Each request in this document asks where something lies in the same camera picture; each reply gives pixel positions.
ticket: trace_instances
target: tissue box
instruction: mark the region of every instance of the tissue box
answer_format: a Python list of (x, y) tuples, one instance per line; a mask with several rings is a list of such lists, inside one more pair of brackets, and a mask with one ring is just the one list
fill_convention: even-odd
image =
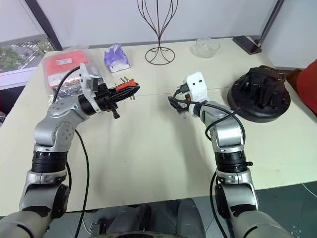
[(122, 44), (114, 44), (105, 51), (105, 65), (112, 72), (130, 68), (128, 57), (125, 55)]

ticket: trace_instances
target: table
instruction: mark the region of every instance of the table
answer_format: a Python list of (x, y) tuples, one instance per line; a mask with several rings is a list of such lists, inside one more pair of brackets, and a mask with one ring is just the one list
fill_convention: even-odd
[[(191, 55), (193, 42), (167, 44), (176, 58), (166, 66), (144, 60), (150, 45), (124, 47), (132, 68), (114, 74), (104, 68), (104, 49), (91, 50), (109, 86), (127, 76), (135, 78), (141, 89), (135, 101), (118, 103), (120, 119), (114, 120), (112, 114), (94, 115), (78, 126), (91, 169), (86, 209), (209, 194), (215, 161), (211, 143), (204, 136), (205, 126), (199, 119), (179, 116), (167, 103), (167, 96), (187, 75), (201, 71), (209, 97), (226, 103), (234, 80), (250, 67), (272, 65), (263, 53), (250, 56), (230, 38), (218, 41), (221, 48), (211, 59)], [(286, 87), (292, 103), (279, 119), (270, 123), (241, 119), (256, 189), (317, 180), (317, 119), (288, 83)], [(2, 216), (18, 210), (26, 172), (31, 168), (33, 130), (47, 108), (40, 64), (0, 128)], [(67, 211), (78, 211), (84, 199), (86, 164), (76, 136), (68, 161), (73, 185)]]

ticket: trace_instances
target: black cable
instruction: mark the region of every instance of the black cable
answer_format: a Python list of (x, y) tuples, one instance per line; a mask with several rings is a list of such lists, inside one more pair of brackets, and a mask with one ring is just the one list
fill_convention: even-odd
[[(65, 80), (68, 78), (69, 75), (71, 75), (73, 72), (79, 70), (79, 66), (76, 67), (76, 68), (73, 68), (70, 72), (68, 72), (64, 78), (60, 81), (58, 87), (57, 87), (57, 90), (56, 90), (56, 93), (54, 94), (54, 97), (53, 97), (53, 103), (56, 102), (56, 99), (57, 99), (57, 96), (58, 96), (58, 93), (60, 91), (60, 88), (62, 87), (63, 83), (65, 82)], [(69, 186), (69, 190), (71, 190), (71, 183), (72, 183), (72, 178), (71, 178), (71, 172), (70, 172), (70, 167), (69, 167), (69, 164), (68, 164), (68, 161), (66, 161), (66, 169), (67, 169), (67, 174), (68, 174), (68, 186)]]
[[(206, 107), (211, 107), (211, 108), (216, 108), (220, 111), (223, 111), (225, 113), (227, 113), (228, 115), (232, 114), (232, 112), (224, 109), (224, 108), (221, 108), (221, 107), (218, 107), (216, 105), (212, 105), (212, 104), (207, 104), (207, 103), (200, 103), (200, 102), (193, 102), (193, 101), (184, 101), (184, 100), (178, 100), (175, 98), (175, 94), (173, 96), (174, 100), (177, 101), (178, 103), (184, 103), (184, 104), (195, 104), (195, 105), (201, 105), (201, 106), (206, 106)], [(241, 121), (233, 114), (233, 115), (230, 115), (229, 117), (233, 117), (237, 123), (239, 124), (240, 128), (241, 128), (241, 131), (242, 131), (242, 137), (243, 137), (243, 141), (245, 142), (246, 141), (246, 132), (245, 132), (245, 129), (241, 123)]]
[(209, 197), (210, 197), (210, 203), (211, 203), (211, 209), (212, 209), (212, 213), (213, 213), (213, 216), (214, 216), (214, 219), (216, 220), (217, 222), (217, 225), (223, 235), (224, 238), (228, 238), (228, 236), (226, 235), (226, 233), (224, 232), (223, 230), (223, 227), (218, 219), (218, 216), (216, 214), (216, 211), (214, 209), (214, 204), (213, 204), (213, 199), (212, 199), (212, 186), (213, 186), (213, 182), (214, 182), (214, 179), (216, 177), (216, 172), (214, 172), (213, 176), (212, 176), (212, 179), (211, 179), (211, 183), (210, 183), (210, 188), (209, 188)]
[[(58, 87), (57, 87), (57, 90), (56, 90), (56, 93), (54, 95), (54, 98), (53, 98), (53, 103), (56, 101), (57, 99), (57, 96), (58, 96), (58, 93), (60, 91), (60, 88), (62, 87), (63, 83), (65, 82), (65, 80), (67, 79), (67, 77), (69, 75), (71, 75), (73, 72), (79, 70), (80, 67), (76, 67), (74, 69), (72, 69), (70, 72), (68, 72), (64, 78), (61, 80), (61, 82), (59, 83)], [(84, 218), (84, 214), (85, 214), (85, 210), (86, 210), (86, 203), (87, 203), (87, 197), (88, 197), (88, 188), (89, 188), (89, 176), (90, 176), (90, 173), (89, 173), (89, 159), (88, 159), (88, 154), (87, 154), (87, 151), (86, 151), (86, 148), (85, 148), (85, 145), (84, 145), (84, 141), (81, 137), (81, 135), (79, 134), (79, 132), (77, 130), (75, 130), (76, 134), (78, 135), (79, 137), (79, 140), (80, 140), (80, 143), (83, 147), (83, 150), (84, 150), (84, 153), (85, 153), (85, 157), (86, 157), (86, 166), (87, 166), (87, 181), (86, 181), (86, 191), (85, 191), (85, 198), (84, 198), (84, 204), (83, 204), (83, 209), (81, 211), (81, 215), (80, 215), (80, 219), (79, 219), (79, 223), (77, 225), (77, 230), (76, 230), (76, 234), (75, 234), (75, 238), (78, 237), (78, 234), (79, 234), (79, 231), (80, 231), (80, 227), (81, 227), (81, 224), (82, 224), (82, 221), (83, 221), (83, 218)], [(69, 177), (69, 190), (71, 190), (71, 185), (72, 185), (72, 178), (71, 178), (71, 172), (70, 172), (70, 167), (69, 167), (69, 164), (68, 162), (66, 161), (66, 168), (67, 168), (67, 172), (68, 172), (68, 177)]]
[(85, 153), (85, 157), (86, 157), (86, 165), (87, 165), (87, 182), (86, 182), (86, 191), (85, 191), (85, 198), (84, 198), (84, 204), (83, 204), (83, 210), (81, 211), (81, 214), (80, 214), (80, 219), (79, 219), (79, 223), (78, 223), (78, 226), (77, 226), (77, 230), (76, 230), (76, 234), (75, 234), (75, 238), (78, 237), (78, 234), (80, 232), (80, 227), (81, 227), (81, 224), (83, 222), (83, 218), (84, 218), (84, 214), (85, 214), (85, 210), (86, 210), (86, 203), (87, 203), (87, 197), (88, 197), (88, 188), (89, 188), (89, 160), (88, 160), (88, 154), (87, 154), (87, 151), (86, 151), (86, 148), (85, 148), (85, 145), (84, 145), (84, 142), (83, 142), (83, 139), (81, 138), (79, 132), (77, 130), (75, 130), (76, 134), (78, 135), (79, 137), (79, 140), (80, 140), (80, 143), (83, 147), (83, 150), (84, 150), (84, 153)]
[(68, 187), (69, 187), (69, 191), (71, 191), (71, 172), (70, 172), (70, 167), (68, 162), (66, 161), (66, 169), (67, 169), (67, 174), (68, 174)]
[(219, 120), (214, 121), (213, 123), (211, 123), (209, 126), (207, 126), (206, 130), (205, 130), (205, 136), (211, 141), (211, 137), (208, 135), (208, 131), (210, 128), (212, 128), (214, 125), (218, 124), (219, 122), (222, 122), (230, 117), (232, 117), (233, 115), (237, 114), (240, 111), (240, 109), (235, 110), (233, 113), (230, 113), (229, 115), (226, 115), (223, 118), (220, 118)]
[(58, 85), (58, 87), (57, 87), (56, 93), (55, 93), (55, 95), (54, 95), (53, 103), (56, 101), (57, 96), (58, 96), (58, 93), (59, 93), (59, 90), (60, 90), (60, 88), (62, 87), (64, 81), (65, 81), (65, 80), (68, 78), (68, 76), (71, 75), (73, 72), (79, 70), (79, 68), (80, 68), (79, 66), (76, 67), (76, 68), (73, 68), (73, 69), (72, 69), (70, 72), (68, 72), (68, 73), (64, 76), (64, 78), (61, 80), (61, 82), (59, 83), (59, 85)]
[[(241, 121), (235, 116), (235, 114), (237, 114), (241, 109), (237, 109), (235, 110), (234, 112), (230, 112), (224, 108), (221, 108), (221, 107), (218, 107), (216, 105), (212, 105), (212, 104), (207, 104), (207, 103), (200, 103), (200, 102), (193, 102), (193, 101), (182, 101), (182, 100), (178, 100), (176, 99), (176, 95), (180, 93), (180, 89), (177, 90), (174, 95), (173, 95), (173, 98), (175, 101), (179, 102), (179, 103), (184, 103), (184, 104), (196, 104), (196, 105), (201, 105), (201, 106), (206, 106), (206, 107), (211, 107), (211, 108), (216, 108), (218, 110), (221, 110), (225, 113), (227, 113), (228, 115), (226, 115), (225, 117), (223, 118), (220, 118), (219, 120), (216, 120), (214, 121), (213, 123), (211, 123), (210, 125), (207, 126), (206, 130), (205, 130), (205, 136), (208, 138), (208, 140), (211, 141), (211, 137), (208, 135), (208, 131), (210, 128), (212, 128), (214, 125), (216, 125), (217, 123), (219, 122), (222, 122), (230, 117), (233, 117), (237, 122), (238, 124), (240, 125), (240, 128), (241, 128), (241, 131), (242, 131), (242, 137), (243, 137), (243, 141), (245, 142), (246, 140), (246, 133), (245, 133), (245, 130), (244, 130), (244, 127), (241, 123)], [(213, 176), (212, 176), (212, 179), (211, 179), (211, 183), (210, 183), (210, 189), (209, 189), (209, 195), (210, 195), (210, 203), (211, 203), (211, 209), (212, 209), (212, 213), (213, 213), (213, 216), (214, 216), (214, 219), (223, 235), (224, 238), (228, 238), (228, 236), (226, 235), (226, 233), (224, 232), (224, 229), (218, 219), (218, 216), (216, 214), (216, 211), (214, 209), (214, 204), (213, 204), (213, 199), (212, 199), (212, 186), (213, 186), (213, 182), (214, 182), (214, 179), (216, 177), (216, 172), (214, 172)]]

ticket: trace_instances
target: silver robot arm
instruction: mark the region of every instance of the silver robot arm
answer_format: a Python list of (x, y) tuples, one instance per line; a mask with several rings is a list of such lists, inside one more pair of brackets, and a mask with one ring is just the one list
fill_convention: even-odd
[[(185, 95), (185, 101), (176, 95)], [(206, 103), (232, 112), (229, 107), (210, 101), (200, 72), (188, 76), (184, 84), (169, 97), (179, 113), (199, 117), (206, 127), (228, 115), (220, 109), (190, 102)], [(209, 129), (216, 159), (215, 199), (219, 214), (232, 225), (236, 238), (291, 238), (291, 234), (273, 218), (259, 211), (251, 171), (244, 154), (243, 131), (237, 120), (230, 117)]]
[(118, 118), (116, 102), (134, 95), (140, 88), (134, 80), (108, 89), (98, 85), (99, 77), (80, 65), (83, 94), (54, 102), (34, 131), (32, 168), (19, 204), (19, 212), (0, 220), (0, 238), (41, 238), (53, 219), (67, 209), (70, 193), (65, 180), (67, 153), (76, 127), (89, 116), (112, 111)]

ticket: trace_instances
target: cable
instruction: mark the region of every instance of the cable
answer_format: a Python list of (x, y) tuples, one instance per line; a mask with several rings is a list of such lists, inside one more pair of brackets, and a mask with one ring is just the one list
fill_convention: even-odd
[(69, 164), (68, 164), (67, 161), (66, 161), (66, 169), (67, 169), (67, 174), (68, 174), (68, 186), (69, 186), (69, 192), (70, 192), (70, 191), (71, 191), (71, 182), (72, 182), (72, 179), (71, 179), (70, 167), (69, 167)]
[(78, 66), (78, 67), (76, 67), (76, 68), (73, 68), (70, 72), (68, 72), (68, 73), (64, 76), (64, 78), (61, 80), (61, 82), (59, 83), (59, 85), (58, 85), (58, 87), (57, 87), (56, 93), (55, 93), (55, 95), (54, 95), (54, 97), (53, 97), (53, 103), (56, 101), (57, 96), (58, 96), (58, 93), (59, 93), (59, 90), (60, 90), (60, 88), (62, 87), (64, 81), (68, 78), (69, 75), (71, 75), (73, 72), (75, 72), (75, 71), (77, 71), (77, 70), (79, 70), (79, 69), (80, 69), (80, 66)]
[[(65, 82), (65, 80), (66, 80), (66, 79), (68, 78), (68, 76), (71, 75), (73, 72), (79, 70), (79, 68), (80, 68), (80, 67), (78, 66), (78, 67), (72, 69), (72, 70), (71, 70), (70, 72), (68, 72), (68, 73), (64, 76), (64, 78), (60, 81), (60, 83), (59, 83), (59, 85), (58, 85), (58, 87), (57, 87), (57, 90), (56, 90), (56, 92), (55, 92), (55, 94), (54, 94), (54, 97), (53, 97), (53, 103), (56, 102), (56, 99), (57, 99), (58, 93), (59, 93), (59, 91), (60, 91), (60, 88), (62, 87), (62, 85), (63, 85), (63, 83)], [(68, 161), (66, 161), (66, 169), (67, 169), (68, 182), (69, 182), (68, 186), (69, 186), (69, 190), (71, 190), (72, 178), (71, 178), (71, 172), (70, 172), (70, 167), (69, 167)]]
[[(188, 105), (188, 104), (195, 104), (195, 105), (201, 105), (201, 106), (216, 108), (216, 109), (218, 109), (218, 110), (220, 110), (220, 111), (223, 111), (223, 112), (225, 112), (225, 113), (228, 114), (228, 115), (226, 115), (225, 117), (220, 118), (219, 120), (216, 120), (216, 121), (214, 121), (213, 123), (211, 123), (210, 125), (207, 126), (207, 128), (206, 128), (206, 130), (205, 130), (205, 136), (208, 138), (208, 140), (211, 141), (211, 137), (208, 135), (208, 131), (209, 131), (210, 128), (212, 128), (214, 125), (218, 124), (219, 122), (222, 122), (222, 121), (224, 121), (224, 120), (226, 120), (226, 119), (228, 119), (228, 118), (230, 118), (230, 117), (233, 117), (233, 118), (238, 122), (238, 124), (239, 124), (239, 126), (240, 126), (240, 128), (241, 128), (243, 141), (245, 142), (245, 140), (246, 140), (245, 129), (244, 129), (244, 127), (243, 127), (241, 121), (235, 116), (241, 109), (237, 109), (237, 110), (235, 110), (234, 112), (230, 112), (230, 111), (228, 111), (228, 110), (226, 110), (226, 109), (224, 109), (224, 108), (221, 108), (221, 107), (218, 107), (218, 106), (212, 105), (212, 104), (200, 103), (200, 102), (193, 102), (193, 101), (186, 101), (186, 100), (185, 100), (185, 101), (178, 100), (178, 99), (176, 99), (176, 95), (177, 95), (178, 93), (180, 93), (181, 90), (182, 90), (182, 88), (178, 89), (178, 90), (174, 93), (173, 98), (174, 98), (175, 101), (177, 101), (177, 102), (179, 102), (179, 103), (184, 103), (184, 104), (187, 104), (187, 105)], [(220, 231), (221, 231), (223, 237), (224, 237), (224, 238), (228, 238), (228, 236), (227, 236), (226, 233), (224, 232), (224, 229), (223, 229), (223, 227), (222, 227), (222, 225), (221, 225), (221, 223), (220, 223), (220, 221), (219, 221), (219, 219), (218, 219), (218, 216), (217, 216), (217, 214), (216, 214), (216, 211), (215, 211), (215, 209), (214, 209), (213, 198), (212, 198), (212, 186), (213, 186), (213, 182), (214, 182), (215, 177), (216, 177), (216, 172), (214, 172), (214, 174), (213, 174), (213, 176), (212, 176), (211, 183), (210, 183), (210, 189), (209, 189), (211, 209), (212, 209), (213, 217), (214, 217), (214, 219), (215, 219), (215, 221), (216, 221), (216, 223), (217, 223), (217, 225), (218, 225), (218, 227), (219, 227), (219, 229), (220, 229)]]
[(314, 196), (315, 198), (317, 198), (317, 195), (314, 194), (312, 191), (310, 191), (309, 188), (307, 188), (305, 184), (302, 183), (302, 186), (303, 186), (312, 196)]
[(86, 225), (86, 223), (85, 223), (85, 219), (83, 219), (83, 224), (84, 224), (84, 228), (85, 228), (85, 230), (87, 231), (87, 233), (91, 235), (92, 232), (89, 231), (90, 229), (87, 228), (87, 225)]
[(240, 111), (240, 109), (235, 110), (233, 113), (230, 113), (229, 115), (220, 118), (219, 120), (214, 121), (213, 123), (211, 123), (209, 126), (207, 126), (206, 130), (205, 130), (205, 136), (211, 141), (211, 137), (208, 135), (208, 131), (210, 128), (212, 128), (214, 125), (218, 124), (219, 122), (222, 122), (230, 117), (232, 117), (233, 115), (237, 114)]
[(223, 111), (223, 112), (227, 113), (229, 117), (233, 117), (233, 118), (237, 121), (237, 123), (239, 124), (239, 126), (240, 126), (240, 128), (241, 128), (241, 131), (242, 131), (243, 141), (244, 141), (244, 142), (246, 141), (246, 132), (245, 132), (245, 129), (244, 129), (244, 127), (243, 127), (241, 121), (235, 116), (235, 113), (232, 113), (232, 112), (228, 111), (227, 109), (224, 109), (224, 108), (218, 107), (218, 106), (216, 106), (216, 105), (212, 105), (212, 104), (179, 100), (179, 99), (176, 99), (175, 96), (176, 96), (176, 95), (174, 94), (173, 98), (174, 98), (174, 100), (177, 101), (178, 103), (195, 104), (195, 105), (201, 105), (201, 106), (216, 108), (216, 109), (218, 109), (218, 110), (220, 110), (220, 111)]
[(76, 134), (78, 135), (79, 140), (80, 140), (80, 143), (81, 143), (81, 145), (82, 145), (82, 147), (83, 147), (83, 150), (84, 150), (84, 153), (85, 153), (85, 157), (86, 157), (86, 165), (87, 165), (86, 191), (85, 191), (85, 198), (84, 198), (83, 210), (81, 211), (79, 223), (78, 223), (78, 226), (77, 226), (77, 231), (76, 231), (76, 234), (75, 234), (75, 238), (77, 238), (77, 237), (78, 237), (78, 234), (79, 234), (79, 231), (80, 231), (81, 223), (82, 223), (83, 218), (84, 218), (85, 209), (86, 209), (86, 203), (87, 203), (88, 188), (89, 188), (89, 160), (88, 160), (88, 154), (87, 154), (87, 151), (86, 151), (86, 148), (85, 148), (83, 139), (81, 138), (81, 136), (80, 136), (80, 134), (79, 134), (79, 132), (78, 132), (77, 130), (75, 130), (75, 132), (76, 132)]
[(216, 220), (217, 222), (217, 225), (223, 235), (224, 238), (228, 238), (228, 236), (226, 235), (226, 233), (224, 232), (224, 229), (218, 219), (218, 216), (217, 216), (217, 213), (214, 209), (214, 204), (213, 204), (213, 199), (212, 199), (212, 186), (213, 186), (213, 182), (214, 182), (214, 179), (216, 177), (216, 172), (214, 172), (213, 176), (212, 176), (212, 179), (211, 179), (211, 183), (210, 183), (210, 188), (209, 188), (209, 196), (210, 196), (210, 204), (211, 204), (211, 209), (212, 209), (212, 213), (213, 213), (213, 217), (214, 219)]
[[(57, 96), (58, 96), (58, 93), (60, 91), (60, 88), (62, 87), (63, 83), (65, 82), (65, 80), (67, 79), (67, 77), (69, 75), (71, 75), (73, 72), (79, 70), (80, 67), (76, 67), (74, 69), (72, 69), (70, 72), (68, 72), (64, 78), (61, 80), (61, 82), (59, 83), (58, 87), (57, 87), (57, 90), (56, 90), (56, 93), (54, 95), (54, 98), (53, 98), (53, 103), (56, 101), (57, 99)], [(86, 191), (85, 191), (85, 198), (84, 198), (84, 204), (83, 204), (83, 209), (81, 211), (81, 215), (80, 215), (80, 219), (79, 219), (79, 223), (77, 225), (77, 230), (76, 230), (76, 234), (75, 234), (75, 238), (78, 237), (78, 234), (79, 234), (79, 231), (80, 231), (80, 227), (81, 227), (81, 224), (82, 224), (82, 221), (83, 221), (83, 218), (84, 218), (84, 214), (85, 214), (85, 210), (86, 210), (86, 203), (87, 203), (87, 197), (88, 197), (88, 188), (89, 188), (89, 159), (88, 159), (88, 154), (87, 154), (87, 151), (86, 151), (86, 148), (85, 148), (85, 145), (84, 145), (84, 141), (83, 139), (81, 138), (81, 135), (79, 134), (79, 132), (77, 130), (75, 130), (76, 134), (78, 135), (79, 137), (79, 140), (80, 140), (80, 143), (83, 147), (83, 150), (84, 150), (84, 153), (85, 153), (85, 157), (86, 157), (86, 166), (87, 166), (87, 181), (86, 181)], [(69, 167), (69, 164), (68, 162), (66, 162), (66, 168), (67, 168), (67, 172), (68, 172), (68, 176), (69, 176), (69, 188), (71, 188), (71, 182), (72, 182), (72, 178), (71, 178), (71, 173), (70, 173), (70, 167)]]

